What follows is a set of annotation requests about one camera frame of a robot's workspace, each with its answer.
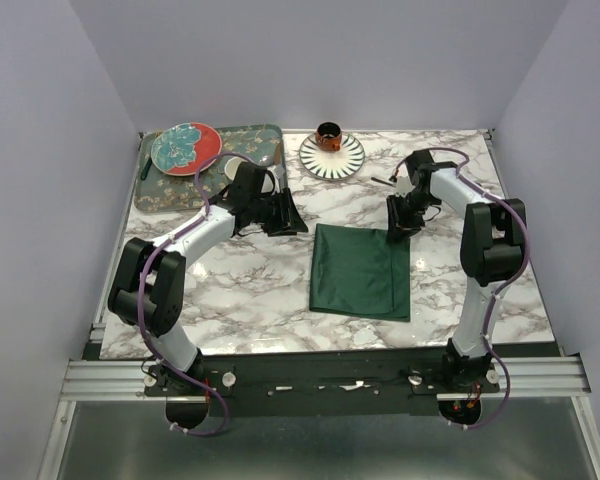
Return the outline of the dark green cloth napkin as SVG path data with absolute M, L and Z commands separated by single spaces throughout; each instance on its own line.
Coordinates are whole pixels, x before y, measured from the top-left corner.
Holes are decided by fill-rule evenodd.
M 410 243 L 379 229 L 318 224 L 309 310 L 375 320 L 410 320 Z

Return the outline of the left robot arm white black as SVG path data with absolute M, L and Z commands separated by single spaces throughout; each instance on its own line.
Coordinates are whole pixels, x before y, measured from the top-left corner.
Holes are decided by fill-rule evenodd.
M 306 233 L 287 187 L 266 191 L 273 173 L 241 163 L 233 181 L 180 227 L 147 241 L 137 237 L 123 247 L 108 295 L 108 310 L 139 329 L 154 357 L 169 368 L 167 382 L 181 395 L 194 393 L 202 380 L 200 349 L 180 322 L 185 274 L 216 245 L 258 225 L 269 237 Z

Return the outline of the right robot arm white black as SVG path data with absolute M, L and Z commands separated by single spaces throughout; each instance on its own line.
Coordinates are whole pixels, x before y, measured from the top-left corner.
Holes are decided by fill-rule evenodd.
M 469 359 L 491 353 L 494 317 L 510 285 L 529 264 L 526 210 L 519 199 L 504 199 L 461 173 L 466 153 L 450 147 L 416 150 L 398 166 L 390 181 L 394 193 L 386 200 L 387 241 L 405 242 L 425 226 L 425 213 L 445 205 L 464 220 L 460 263 L 467 290 L 460 322 L 450 340 L 455 356 L 440 367 L 440 379 L 449 390 L 460 392 L 476 380 Z

